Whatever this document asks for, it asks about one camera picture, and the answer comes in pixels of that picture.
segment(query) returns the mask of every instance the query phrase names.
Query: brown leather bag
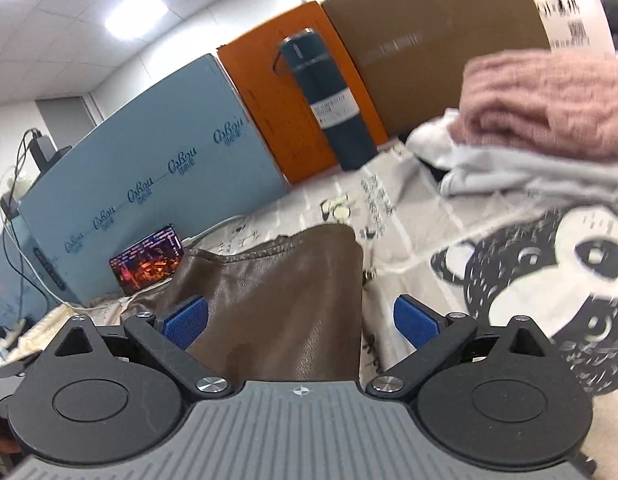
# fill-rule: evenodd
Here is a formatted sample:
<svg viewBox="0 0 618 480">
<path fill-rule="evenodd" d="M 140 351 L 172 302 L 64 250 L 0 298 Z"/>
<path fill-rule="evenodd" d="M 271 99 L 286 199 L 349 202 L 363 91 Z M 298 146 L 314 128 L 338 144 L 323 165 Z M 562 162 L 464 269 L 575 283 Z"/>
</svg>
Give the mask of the brown leather bag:
<svg viewBox="0 0 618 480">
<path fill-rule="evenodd" d="M 320 225 L 235 256 L 193 248 L 125 316 L 192 296 L 209 303 L 209 322 L 187 352 L 230 383 L 358 380 L 362 249 L 350 227 Z"/>
</svg>

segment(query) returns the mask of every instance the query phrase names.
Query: metal screw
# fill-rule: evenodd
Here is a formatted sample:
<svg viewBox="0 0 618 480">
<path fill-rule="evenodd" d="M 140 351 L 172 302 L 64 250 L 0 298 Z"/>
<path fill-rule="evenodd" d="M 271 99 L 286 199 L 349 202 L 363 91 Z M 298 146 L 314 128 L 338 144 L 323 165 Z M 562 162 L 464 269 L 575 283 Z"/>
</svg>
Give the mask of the metal screw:
<svg viewBox="0 0 618 480">
<path fill-rule="evenodd" d="M 196 383 L 196 387 L 205 394 L 219 394 L 228 388 L 229 384 L 222 377 L 205 377 Z"/>
<path fill-rule="evenodd" d="M 404 383 L 403 380 L 398 377 L 382 376 L 376 377 L 373 381 L 371 381 L 371 387 L 376 392 L 393 394 L 394 392 L 399 392 L 401 389 L 403 389 Z"/>
</svg>

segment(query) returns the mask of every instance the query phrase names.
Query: bottle label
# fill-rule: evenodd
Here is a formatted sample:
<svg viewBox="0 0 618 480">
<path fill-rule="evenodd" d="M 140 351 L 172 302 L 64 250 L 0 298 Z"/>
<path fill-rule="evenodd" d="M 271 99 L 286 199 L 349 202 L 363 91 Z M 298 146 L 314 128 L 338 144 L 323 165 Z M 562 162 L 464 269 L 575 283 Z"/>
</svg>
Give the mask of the bottle label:
<svg viewBox="0 0 618 480">
<path fill-rule="evenodd" d="M 348 121 L 360 113 L 349 88 L 311 105 L 311 111 L 323 130 Z"/>
</svg>

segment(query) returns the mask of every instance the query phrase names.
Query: ceiling light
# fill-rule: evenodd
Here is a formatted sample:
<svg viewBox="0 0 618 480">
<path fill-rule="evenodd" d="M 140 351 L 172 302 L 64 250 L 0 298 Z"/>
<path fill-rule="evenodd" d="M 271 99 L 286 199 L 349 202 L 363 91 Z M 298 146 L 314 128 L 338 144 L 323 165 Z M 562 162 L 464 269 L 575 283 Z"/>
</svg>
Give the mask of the ceiling light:
<svg viewBox="0 0 618 480">
<path fill-rule="evenodd" d="M 119 40 L 134 40 L 149 32 L 168 10 L 162 0 L 124 0 L 105 27 Z"/>
</svg>

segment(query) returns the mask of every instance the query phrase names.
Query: black and white animal print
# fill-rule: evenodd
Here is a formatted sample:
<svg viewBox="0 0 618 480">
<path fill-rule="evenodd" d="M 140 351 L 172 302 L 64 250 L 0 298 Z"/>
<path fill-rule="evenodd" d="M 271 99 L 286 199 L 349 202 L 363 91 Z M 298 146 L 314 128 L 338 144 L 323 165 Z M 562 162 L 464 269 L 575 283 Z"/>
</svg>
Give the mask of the black and white animal print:
<svg viewBox="0 0 618 480">
<path fill-rule="evenodd" d="M 531 316 L 588 392 L 618 388 L 618 213 L 556 208 L 431 258 L 438 278 L 464 290 L 479 323 Z"/>
</svg>

